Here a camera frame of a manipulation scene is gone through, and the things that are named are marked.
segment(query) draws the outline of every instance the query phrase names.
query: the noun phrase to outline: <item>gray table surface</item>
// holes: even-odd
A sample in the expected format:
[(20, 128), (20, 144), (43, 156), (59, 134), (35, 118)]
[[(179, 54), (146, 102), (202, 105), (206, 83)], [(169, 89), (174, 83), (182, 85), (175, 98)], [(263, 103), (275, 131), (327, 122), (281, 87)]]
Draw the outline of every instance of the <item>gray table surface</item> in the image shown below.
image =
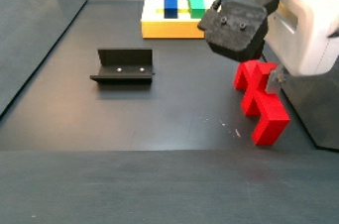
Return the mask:
[[(257, 119), (245, 116), (245, 94), (234, 89), (238, 64), (215, 55), (203, 40), (143, 40), (142, 7), (142, 1), (87, 3), (0, 122), (2, 150), (255, 148)], [(151, 87), (90, 80), (101, 68), (98, 48), (151, 48)], [(291, 123), (273, 148), (310, 150), (286, 107)]]
[[(141, 12), (87, 3), (0, 121), (2, 222), (338, 223), (338, 154), (286, 101), (291, 123), (255, 147), (238, 65), (205, 41), (145, 41)], [(88, 79), (96, 48), (125, 47), (154, 49), (150, 88)]]

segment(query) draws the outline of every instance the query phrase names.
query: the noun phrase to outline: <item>blue block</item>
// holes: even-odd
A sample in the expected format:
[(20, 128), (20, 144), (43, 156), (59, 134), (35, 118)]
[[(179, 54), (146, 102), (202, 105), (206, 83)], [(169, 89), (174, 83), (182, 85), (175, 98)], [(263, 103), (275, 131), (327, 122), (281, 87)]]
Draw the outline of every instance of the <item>blue block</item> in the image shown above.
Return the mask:
[(178, 19), (178, 0), (165, 0), (165, 18)]

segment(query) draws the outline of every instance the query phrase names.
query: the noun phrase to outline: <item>colorful toy blocks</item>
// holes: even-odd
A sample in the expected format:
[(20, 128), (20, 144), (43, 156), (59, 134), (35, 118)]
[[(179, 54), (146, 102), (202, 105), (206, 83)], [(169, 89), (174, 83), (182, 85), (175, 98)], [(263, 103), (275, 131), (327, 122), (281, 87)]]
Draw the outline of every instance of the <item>colorful toy blocks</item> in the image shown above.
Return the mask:
[(178, 18), (178, 0), (165, 0), (165, 18)]
[(193, 19), (202, 19), (206, 14), (205, 0), (189, 0), (190, 13)]
[(275, 68), (273, 62), (250, 60), (241, 63), (235, 78), (235, 88), (247, 91), (243, 111), (247, 116), (261, 116), (253, 133), (254, 143), (259, 146), (275, 143), (290, 121), (278, 95), (265, 91), (270, 72)]
[(145, 0), (145, 39), (203, 39), (198, 24), (215, 0)]

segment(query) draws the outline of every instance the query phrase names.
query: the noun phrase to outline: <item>red block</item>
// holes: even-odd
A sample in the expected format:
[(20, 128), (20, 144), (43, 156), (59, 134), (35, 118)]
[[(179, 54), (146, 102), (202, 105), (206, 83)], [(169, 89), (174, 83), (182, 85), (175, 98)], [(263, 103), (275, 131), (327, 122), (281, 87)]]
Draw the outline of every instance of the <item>red block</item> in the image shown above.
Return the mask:
[(250, 60), (241, 63), (235, 88), (246, 90), (242, 102), (247, 116), (261, 116), (253, 137), (257, 145), (273, 145), (286, 128), (290, 118), (277, 94), (267, 94), (265, 89), (269, 75), (277, 64)]

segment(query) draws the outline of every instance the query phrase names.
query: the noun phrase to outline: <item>black bracket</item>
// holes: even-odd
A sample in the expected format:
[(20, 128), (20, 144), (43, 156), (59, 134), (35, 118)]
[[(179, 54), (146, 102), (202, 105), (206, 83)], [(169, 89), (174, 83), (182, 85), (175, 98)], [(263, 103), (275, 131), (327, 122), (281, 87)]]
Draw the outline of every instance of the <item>black bracket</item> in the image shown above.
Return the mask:
[(90, 78), (98, 83), (151, 83), (153, 49), (99, 49), (101, 70)]

